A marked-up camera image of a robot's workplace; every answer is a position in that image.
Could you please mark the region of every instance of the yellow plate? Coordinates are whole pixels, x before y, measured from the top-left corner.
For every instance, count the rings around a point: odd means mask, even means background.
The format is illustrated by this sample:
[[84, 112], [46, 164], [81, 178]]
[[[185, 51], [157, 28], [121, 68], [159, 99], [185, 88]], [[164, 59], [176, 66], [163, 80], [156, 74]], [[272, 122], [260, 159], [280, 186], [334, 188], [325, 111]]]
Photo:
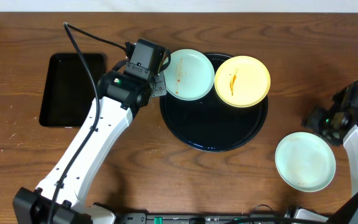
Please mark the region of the yellow plate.
[[231, 106], [253, 106], [265, 98], [269, 88], [269, 71], [253, 57], [230, 58], [218, 68], [215, 75], [216, 92]]

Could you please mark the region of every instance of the white wall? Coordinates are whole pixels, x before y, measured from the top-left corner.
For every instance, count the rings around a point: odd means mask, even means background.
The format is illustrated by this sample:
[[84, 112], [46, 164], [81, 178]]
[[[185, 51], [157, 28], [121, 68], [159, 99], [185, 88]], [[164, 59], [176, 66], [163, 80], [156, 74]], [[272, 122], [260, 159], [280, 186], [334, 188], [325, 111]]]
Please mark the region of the white wall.
[[0, 0], [0, 12], [358, 12], [358, 0]]

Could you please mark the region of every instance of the light blue plate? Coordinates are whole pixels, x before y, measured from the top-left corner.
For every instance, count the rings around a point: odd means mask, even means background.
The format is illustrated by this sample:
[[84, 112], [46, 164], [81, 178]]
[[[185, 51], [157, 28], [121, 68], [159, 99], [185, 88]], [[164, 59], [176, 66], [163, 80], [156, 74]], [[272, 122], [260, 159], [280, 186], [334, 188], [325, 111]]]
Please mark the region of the light blue plate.
[[181, 100], [197, 100], [214, 85], [215, 71], [208, 58], [196, 50], [183, 49], [171, 54], [171, 64], [164, 70], [168, 92]]

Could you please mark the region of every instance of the black tray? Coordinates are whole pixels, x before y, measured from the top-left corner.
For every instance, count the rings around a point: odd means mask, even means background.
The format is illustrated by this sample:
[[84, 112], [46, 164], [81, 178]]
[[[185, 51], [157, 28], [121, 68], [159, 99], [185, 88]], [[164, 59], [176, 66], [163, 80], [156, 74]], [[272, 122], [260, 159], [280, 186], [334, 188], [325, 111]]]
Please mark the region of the black tray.
[[[231, 58], [224, 54], [205, 54], [215, 72]], [[167, 93], [160, 97], [162, 117], [168, 129], [185, 144], [202, 151], [224, 152], [249, 142], [265, 123], [267, 96], [248, 108], [236, 108], [223, 102], [213, 86], [199, 100], [183, 101]]]

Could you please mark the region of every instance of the wooden tabletop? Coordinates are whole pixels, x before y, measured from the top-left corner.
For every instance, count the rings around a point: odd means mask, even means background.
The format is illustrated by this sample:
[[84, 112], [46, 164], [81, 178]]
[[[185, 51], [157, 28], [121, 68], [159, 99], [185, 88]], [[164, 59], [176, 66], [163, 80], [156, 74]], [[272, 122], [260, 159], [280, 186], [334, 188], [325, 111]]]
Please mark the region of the wooden tabletop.
[[[266, 65], [272, 79], [262, 130], [229, 152], [201, 152], [180, 142], [153, 98], [112, 147], [87, 205], [245, 214], [264, 203], [277, 213], [289, 205], [332, 213], [350, 199], [343, 147], [332, 147], [335, 177], [315, 193], [287, 185], [274, 154], [287, 134], [305, 131], [301, 120], [315, 105], [329, 106], [335, 92], [358, 79], [358, 14], [0, 13], [0, 223], [16, 222], [16, 192], [34, 189], [78, 131], [38, 121], [50, 56], [74, 52], [65, 21], [120, 44], [141, 37], [172, 52], [249, 55]], [[75, 38], [83, 52], [106, 54], [109, 68], [125, 56], [83, 35]]]

